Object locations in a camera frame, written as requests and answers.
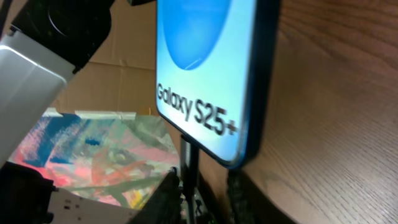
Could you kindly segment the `blue screen Galaxy smartphone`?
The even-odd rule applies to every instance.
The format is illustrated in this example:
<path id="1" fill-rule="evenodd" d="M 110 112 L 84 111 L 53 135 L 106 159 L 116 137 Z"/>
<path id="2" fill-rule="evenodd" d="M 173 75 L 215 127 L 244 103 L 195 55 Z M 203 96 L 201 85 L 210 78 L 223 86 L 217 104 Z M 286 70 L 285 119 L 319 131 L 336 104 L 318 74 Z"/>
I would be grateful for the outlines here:
<path id="1" fill-rule="evenodd" d="M 157 1 L 157 110 L 229 169 L 259 148 L 279 13 L 277 0 Z"/>

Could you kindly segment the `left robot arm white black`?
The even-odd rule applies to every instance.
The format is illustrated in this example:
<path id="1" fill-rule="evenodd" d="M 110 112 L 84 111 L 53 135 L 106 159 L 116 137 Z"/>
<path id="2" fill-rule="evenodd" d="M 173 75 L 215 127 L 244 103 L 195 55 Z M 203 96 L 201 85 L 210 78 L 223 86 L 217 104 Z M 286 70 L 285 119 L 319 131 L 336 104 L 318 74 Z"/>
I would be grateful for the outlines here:
<path id="1" fill-rule="evenodd" d="M 1 222 L 128 223 L 134 211 L 42 175 L 54 139 L 80 122 L 45 111 L 111 29 L 111 1 L 29 0 L 1 39 Z"/>

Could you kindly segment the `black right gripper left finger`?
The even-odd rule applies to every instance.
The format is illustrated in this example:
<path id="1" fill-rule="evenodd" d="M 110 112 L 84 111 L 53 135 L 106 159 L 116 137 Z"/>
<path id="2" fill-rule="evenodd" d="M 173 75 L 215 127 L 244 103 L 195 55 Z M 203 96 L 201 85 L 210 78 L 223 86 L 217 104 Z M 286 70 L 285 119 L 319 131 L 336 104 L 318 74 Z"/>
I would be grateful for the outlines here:
<path id="1" fill-rule="evenodd" d="M 180 179 L 173 167 L 143 208 L 128 224 L 177 224 L 181 221 Z"/>

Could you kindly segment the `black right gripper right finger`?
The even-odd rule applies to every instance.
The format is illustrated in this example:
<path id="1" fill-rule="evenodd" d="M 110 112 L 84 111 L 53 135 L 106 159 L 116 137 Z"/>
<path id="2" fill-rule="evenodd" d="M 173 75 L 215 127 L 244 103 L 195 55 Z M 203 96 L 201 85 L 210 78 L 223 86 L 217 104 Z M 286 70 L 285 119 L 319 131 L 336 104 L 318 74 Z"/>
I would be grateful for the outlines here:
<path id="1" fill-rule="evenodd" d="M 260 191 L 244 171 L 229 170 L 227 185 L 233 223 L 295 224 Z"/>

